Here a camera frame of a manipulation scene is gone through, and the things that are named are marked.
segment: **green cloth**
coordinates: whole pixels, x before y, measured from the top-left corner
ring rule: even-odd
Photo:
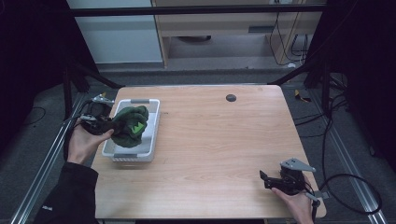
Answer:
[[[143,105],[123,108],[113,121],[125,122],[123,129],[118,134],[113,134],[111,139],[120,147],[136,147],[142,143],[142,133],[148,126],[149,111]]]

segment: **wall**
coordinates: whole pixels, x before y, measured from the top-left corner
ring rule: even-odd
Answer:
[[[149,0],[67,0],[67,3],[71,8],[151,7]],[[80,17],[76,21],[99,69],[163,62],[153,16]]]

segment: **human hand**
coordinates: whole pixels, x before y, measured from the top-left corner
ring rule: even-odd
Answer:
[[[309,185],[309,181],[305,175],[304,178],[305,183]],[[297,223],[314,223],[312,220],[311,200],[306,197],[305,191],[301,191],[296,195],[288,195],[282,190],[276,188],[271,188],[271,191],[283,200]]]
[[[81,119],[78,119],[69,142],[67,161],[76,164],[83,164],[99,145],[109,139],[114,133],[113,129],[108,130],[102,135],[93,135],[88,133],[81,125]]]

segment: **black sleeve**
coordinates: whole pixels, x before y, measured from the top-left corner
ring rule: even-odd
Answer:
[[[58,184],[38,211],[36,223],[96,223],[95,186],[98,173],[93,169],[67,162]]]

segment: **person's arm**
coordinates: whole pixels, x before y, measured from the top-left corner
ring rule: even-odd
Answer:
[[[70,138],[67,162],[58,184],[41,205],[34,223],[95,223],[98,174],[84,162],[113,134],[92,135],[77,125]]]
[[[271,191],[285,202],[294,219],[299,224],[313,224],[311,200],[302,191],[296,195],[288,195],[280,189],[271,188]]]

